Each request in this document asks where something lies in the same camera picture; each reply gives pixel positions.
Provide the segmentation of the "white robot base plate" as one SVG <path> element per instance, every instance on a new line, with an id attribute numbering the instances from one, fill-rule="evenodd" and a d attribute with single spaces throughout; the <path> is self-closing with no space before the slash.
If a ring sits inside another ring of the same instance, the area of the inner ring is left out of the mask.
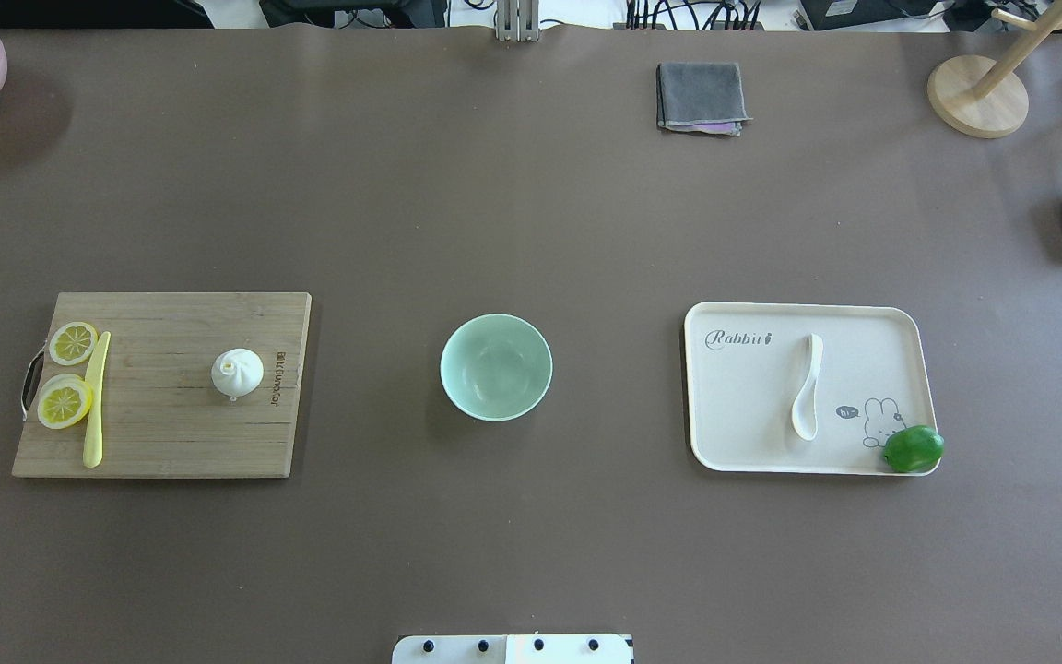
<path id="1" fill-rule="evenodd" d="M 442 634 L 397 640 L 392 663 L 633 663 L 622 634 Z"/>

